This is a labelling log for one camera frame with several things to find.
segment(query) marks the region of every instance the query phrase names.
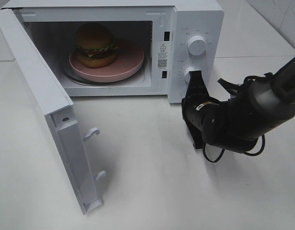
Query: sticker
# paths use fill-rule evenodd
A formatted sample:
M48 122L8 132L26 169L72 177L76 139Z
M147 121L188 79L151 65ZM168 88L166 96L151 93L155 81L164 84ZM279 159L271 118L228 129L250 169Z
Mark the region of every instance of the sticker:
M201 108L203 108L205 105L208 105L208 104L215 104L213 102L204 102L202 104L200 104L199 106L196 107L196 110L199 111Z
M170 64L171 42L157 42L157 68L168 69Z

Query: warning label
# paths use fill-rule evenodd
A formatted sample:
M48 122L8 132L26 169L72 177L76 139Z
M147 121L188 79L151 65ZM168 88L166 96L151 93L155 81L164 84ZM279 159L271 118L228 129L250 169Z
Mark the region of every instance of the warning label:
M171 44L170 42L157 42L157 67L167 69L169 67Z

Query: qr code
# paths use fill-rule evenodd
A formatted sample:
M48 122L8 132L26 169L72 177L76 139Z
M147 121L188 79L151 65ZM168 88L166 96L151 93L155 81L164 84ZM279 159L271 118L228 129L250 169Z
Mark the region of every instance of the qr code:
M158 59L158 68L166 68L167 59Z

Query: microwave knob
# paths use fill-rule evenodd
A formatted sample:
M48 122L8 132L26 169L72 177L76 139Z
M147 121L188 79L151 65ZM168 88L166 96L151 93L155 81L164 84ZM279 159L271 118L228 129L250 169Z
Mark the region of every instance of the microwave knob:
M189 83L189 81L190 81L190 72L191 71L198 71L198 70L200 70L200 69L195 67L195 66L190 66L190 67L186 68L184 70L184 72L183 72L185 81L187 83Z
M189 53L195 56L201 55L206 50L206 43L206 38L202 35L191 36L187 41Z

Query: hamburger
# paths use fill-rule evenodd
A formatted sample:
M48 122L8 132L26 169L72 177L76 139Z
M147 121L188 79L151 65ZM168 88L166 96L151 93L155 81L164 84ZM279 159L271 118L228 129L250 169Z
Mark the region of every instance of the hamburger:
M98 23L83 24L76 32L77 59L86 67L110 65L117 57L118 47L110 30Z

